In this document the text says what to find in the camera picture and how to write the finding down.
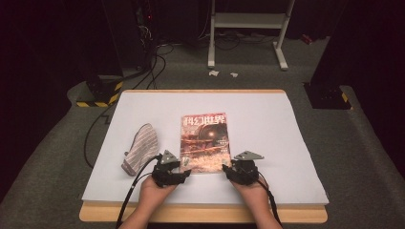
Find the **human hand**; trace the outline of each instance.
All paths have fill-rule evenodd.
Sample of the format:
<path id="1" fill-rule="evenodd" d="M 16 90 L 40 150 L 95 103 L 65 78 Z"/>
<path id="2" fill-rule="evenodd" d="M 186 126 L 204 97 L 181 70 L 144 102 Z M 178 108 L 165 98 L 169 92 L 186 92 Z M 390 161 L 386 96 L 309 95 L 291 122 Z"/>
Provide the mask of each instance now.
<path id="1" fill-rule="evenodd" d="M 266 185 L 262 177 L 259 177 L 259 181 Z M 265 190 L 259 182 L 254 182 L 250 185 L 242 185 L 233 181 L 230 182 L 244 199 L 247 208 L 255 219 L 258 229 L 282 228 L 269 211 L 267 190 Z"/>
<path id="2" fill-rule="evenodd" d="M 164 203 L 164 200 L 177 188 L 178 185 L 169 185 L 160 188 L 152 176 L 148 176 L 141 184 L 139 201 L 135 211 L 122 223 L 119 229 L 146 228 L 149 218 Z"/>

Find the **dark curtain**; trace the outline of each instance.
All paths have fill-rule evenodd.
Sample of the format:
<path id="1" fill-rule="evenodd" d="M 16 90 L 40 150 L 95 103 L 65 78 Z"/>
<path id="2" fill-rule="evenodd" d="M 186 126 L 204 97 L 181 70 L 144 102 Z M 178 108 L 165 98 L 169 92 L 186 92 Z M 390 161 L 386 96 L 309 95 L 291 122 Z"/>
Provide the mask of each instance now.
<path id="1" fill-rule="evenodd" d="M 349 1 L 311 80 L 350 85 L 384 149 L 405 176 L 405 2 Z"/>
<path id="2" fill-rule="evenodd" d="M 67 91 L 83 81 L 66 45 L 60 1 L 1 1 L 0 199 L 49 130 L 67 113 Z"/>
<path id="3" fill-rule="evenodd" d="M 287 37 L 298 39 L 302 34 L 313 41 L 331 36 L 348 0 L 296 0 Z"/>

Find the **black cable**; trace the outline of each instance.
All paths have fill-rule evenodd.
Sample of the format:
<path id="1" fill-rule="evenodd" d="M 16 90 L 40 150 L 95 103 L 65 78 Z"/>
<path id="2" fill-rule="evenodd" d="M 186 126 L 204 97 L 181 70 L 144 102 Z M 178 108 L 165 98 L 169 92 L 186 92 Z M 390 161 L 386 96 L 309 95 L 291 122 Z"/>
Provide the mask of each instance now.
<path id="1" fill-rule="evenodd" d="M 261 39 L 259 39 L 257 41 L 249 41 L 249 40 L 241 39 L 241 43 L 242 44 L 249 44 L 249 45 L 259 45 L 259 44 L 264 44 L 264 43 L 267 43 L 267 42 L 271 42 L 275 38 L 277 38 L 277 36 L 272 36 L 272 38 L 270 38 L 268 40 L 265 40 L 268 37 L 271 37 L 271 36 L 263 36 Z"/>
<path id="2" fill-rule="evenodd" d="M 84 155 L 84 159 L 86 160 L 87 165 L 90 168 L 94 168 L 95 166 L 92 165 L 89 161 L 89 159 L 87 158 L 87 141 L 89 139 L 89 135 L 90 132 L 92 131 L 93 127 L 95 126 L 96 122 L 102 117 L 105 116 L 104 114 L 109 111 L 113 106 L 115 106 L 117 104 L 117 102 L 115 101 L 112 105 L 110 105 L 107 109 L 104 110 L 104 112 L 102 112 L 97 118 L 96 120 L 92 123 L 92 125 L 90 126 L 89 130 L 87 131 L 86 137 L 84 138 L 84 144 L 83 144 L 83 155 Z"/>
<path id="3" fill-rule="evenodd" d="M 208 21 L 209 21 L 209 18 L 210 18 L 210 12 L 211 12 L 211 3 L 212 3 L 212 1 L 207 1 L 207 3 L 208 3 L 208 6 L 207 6 L 207 9 L 206 9 L 206 19 L 205 19 L 205 24 L 204 24 L 204 26 L 203 26 L 203 29 L 202 29 L 202 32 L 200 33 L 200 35 L 198 36 L 199 37 L 199 39 L 200 38 L 202 38 L 203 37 L 203 33 L 206 31 L 206 28 L 207 28 L 207 25 L 208 25 Z"/>
<path id="4" fill-rule="evenodd" d="M 149 82 L 148 86 L 146 87 L 147 90 L 149 89 L 149 86 L 151 85 L 152 82 L 153 82 L 153 85 L 154 85 L 154 89 L 157 88 L 157 87 L 156 87 L 156 82 L 155 82 L 155 74 L 153 73 L 153 71 L 154 71 L 155 68 L 156 68 L 156 64 L 157 64 L 157 63 L 158 63 L 158 56 L 155 54 L 155 64 L 154 64 L 154 66 L 153 66 L 153 68 L 152 68 L 152 80 L 151 80 L 151 82 Z"/>
<path id="5" fill-rule="evenodd" d="M 118 215 L 118 219 L 117 219 L 117 224 L 116 224 L 116 229 L 118 229 L 118 227 L 122 224 L 122 222 L 121 222 L 121 221 L 122 221 L 122 216 L 124 215 L 125 208 L 126 208 L 126 205 L 128 204 L 129 198 L 131 197 L 132 193 L 134 192 L 135 186 L 137 185 L 137 183 L 139 182 L 139 180 L 140 180 L 142 177 L 146 176 L 146 175 L 144 175 L 144 176 L 142 176 L 142 177 L 139 177 L 139 176 L 142 174 L 142 172 L 143 172 L 143 170 L 146 168 L 146 166 L 147 166 L 150 162 L 152 162 L 152 160 L 154 160 L 154 159 L 156 159 L 156 158 L 158 158 L 158 156 L 154 156 L 154 157 L 150 158 L 148 161 L 146 161 L 146 163 L 143 165 L 143 167 L 139 170 L 139 172 L 138 172 L 138 174 L 137 174 L 137 177 L 135 177 L 134 182 L 132 183 L 131 188 L 130 188 L 129 191 L 128 191 L 128 194 L 127 194 L 127 196 L 126 196 L 124 202 L 122 203 L 121 210 L 119 211 L 119 215 Z"/>
<path id="6" fill-rule="evenodd" d="M 149 87 L 150 87 L 150 85 L 151 85 L 152 83 L 154 83 L 154 85 L 155 85 L 155 80 L 160 76 L 160 74 L 161 74 L 161 73 L 164 71 L 164 69 L 166 68 L 166 60 L 165 60 L 163 57 L 161 57 L 160 55 L 156 55 L 156 57 L 159 57 L 159 58 L 163 61 L 163 68 L 161 68 L 160 72 L 159 72 L 156 76 L 153 77 L 152 81 L 148 84 L 148 86 L 146 87 L 146 89 L 149 89 Z"/>
<path id="7" fill-rule="evenodd" d="M 274 199 L 274 195 L 271 194 L 270 190 L 268 189 L 268 185 L 264 185 L 264 183 L 262 181 L 260 181 L 259 179 L 257 180 L 257 182 L 262 185 L 262 187 L 266 190 L 267 195 L 268 195 L 268 199 L 270 200 L 270 206 L 271 206 L 271 210 L 273 211 L 273 215 L 274 218 L 278 221 L 278 223 L 280 224 L 280 226 L 283 227 L 283 224 L 280 221 L 280 218 L 278 216 L 278 212 L 277 212 L 277 204 L 276 201 Z"/>
<path id="8" fill-rule="evenodd" d="M 125 76 L 125 77 L 123 77 L 123 78 L 121 78 L 121 79 L 117 79 L 117 81 L 123 81 L 123 80 L 127 80 L 127 79 L 132 79 L 132 78 L 141 76 L 141 75 L 147 73 L 148 71 L 149 71 L 149 73 L 150 73 L 150 71 L 153 70 L 153 67 L 151 67 L 150 62 L 151 62 L 151 60 L 152 60 L 152 56 L 153 56 L 154 54 L 156 54 L 156 47 L 157 47 L 157 43 L 158 43 L 159 37 L 160 37 L 160 36 L 157 35 L 157 36 L 156 36 L 156 39 L 152 39 L 152 40 L 151 40 L 152 42 L 151 42 L 151 44 L 149 45 L 148 50 L 145 52 L 145 62 L 146 62 L 147 64 L 145 64 L 145 66 L 142 67 L 142 71 L 141 71 L 140 73 L 134 73 L 134 74 L 131 74 L 131 75 L 127 75 L 127 76 Z"/>
<path id="9" fill-rule="evenodd" d="M 109 81 L 109 82 L 113 82 L 113 83 L 114 83 L 114 82 L 125 81 L 125 80 L 128 80 L 128 79 L 133 79 L 133 78 L 136 78 L 136 77 L 139 77 L 139 76 L 145 74 L 145 73 L 148 72 L 149 70 L 150 70 L 150 67 L 148 66 L 148 67 L 143 68 L 139 73 L 133 73 L 133 74 L 127 75 L 127 76 L 122 77 L 122 78 L 113 79 L 113 80 L 111 80 L 111 81 Z"/>
<path id="10" fill-rule="evenodd" d="M 248 173 L 248 172 L 245 171 L 244 169 L 241 168 L 241 170 L 242 170 L 245 174 L 247 174 L 248 176 L 250 176 L 251 178 L 256 179 L 255 177 L 253 177 L 250 173 Z M 265 184 L 266 184 L 266 185 L 264 185 L 264 183 L 263 183 L 262 181 L 260 181 L 259 179 L 257 179 L 256 181 L 266 190 L 267 195 L 268 195 L 268 199 L 270 200 L 270 206 L 271 206 L 271 210 L 272 210 L 272 212 L 273 212 L 273 216 L 274 216 L 274 218 L 277 220 L 277 222 L 280 224 L 280 226 L 283 227 L 283 224 L 281 223 L 280 218 L 279 218 L 279 216 L 278 216 L 277 204 L 276 204 L 276 201 L 275 201 L 275 199 L 274 199 L 274 195 L 272 195 L 272 193 L 270 192 L 270 189 L 268 188 L 268 184 L 267 184 L 267 181 L 266 181 L 265 177 L 264 177 L 264 176 L 262 175 L 262 173 L 260 173 L 259 171 L 258 171 L 258 173 L 259 173 L 259 175 L 263 178 L 263 180 L 265 181 Z"/>
<path id="11" fill-rule="evenodd" d="M 162 48 L 162 47 L 167 47 L 167 46 L 171 47 L 172 49 L 171 49 L 170 51 L 168 51 L 168 52 L 157 53 L 157 54 L 158 54 L 158 55 L 166 55 L 166 54 L 171 53 L 171 52 L 175 49 L 175 46 L 174 46 L 173 44 L 170 44 L 170 43 L 167 43 L 167 44 L 164 44 L 164 45 L 159 45 L 159 46 L 158 46 L 158 49 L 160 49 L 160 48 Z"/>
<path id="12" fill-rule="evenodd" d="M 152 70 L 149 71 L 149 73 L 147 75 L 145 75 L 140 82 L 138 82 L 137 85 L 135 85 L 132 90 L 136 89 L 150 74 L 152 73 Z"/>
<path id="13" fill-rule="evenodd" d="M 235 48 L 237 48 L 240 44 L 241 44 L 241 39 L 237 36 L 237 35 L 235 35 L 235 36 L 228 36 L 228 37 L 225 37 L 225 38 L 236 38 L 236 39 L 234 39 L 234 40 L 226 40 L 226 39 L 224 39 L 223 37 L 220 37 L 223 41 L 225 41 L 225 42 L 233 42 L 233 41 L 235 41 L 236 40 L 236 45 L 234 45 L 233 47 L 231 47 L 231 48 L 222 48 L 221 46 L 219 46 L 218 44 L 217 44 L 217 42 L 215 43 L 215 47 L 216 48 L 218 48 L 219 50 L 223 50 L 223 51 L 230 51 L 230 50 L 233 50 L 233 49 L 235 49 Z"/>

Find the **white paper sheet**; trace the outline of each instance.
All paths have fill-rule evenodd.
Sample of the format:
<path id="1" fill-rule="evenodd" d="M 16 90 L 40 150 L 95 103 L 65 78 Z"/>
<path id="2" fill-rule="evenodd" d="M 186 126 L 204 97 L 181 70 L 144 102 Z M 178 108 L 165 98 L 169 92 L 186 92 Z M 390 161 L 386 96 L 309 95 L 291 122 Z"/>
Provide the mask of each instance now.
<path id="1" fill-rule="evenodd" d="M 255 163 L 277 204 L 329 203 L 285 93 L 122 93 L 82 199 L 124 201 L 134 178 L 120 165 L 143 124 L 156 129 L 161 153 L 168 150 L 179 157 L 181 117 L 208 113 L 226 113 L 232 157 L 246 150 L 265 157 Z M 131 202 L 138 201 L 139 187 Z M 224 173 L 193 174 L 166 203 L 242 200 Z"/>

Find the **red magazine cover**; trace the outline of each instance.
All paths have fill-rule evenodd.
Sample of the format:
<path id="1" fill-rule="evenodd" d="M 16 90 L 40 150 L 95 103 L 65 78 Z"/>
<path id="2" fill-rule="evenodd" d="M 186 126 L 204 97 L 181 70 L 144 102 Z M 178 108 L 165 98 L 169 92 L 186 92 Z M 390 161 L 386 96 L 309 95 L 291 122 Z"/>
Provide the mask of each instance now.
<path id="1" fill-rule="evenodd" d="M 181 118 L 181 172 L 217 173 L 230 166 L 225 113 L 192 114 Z"/>

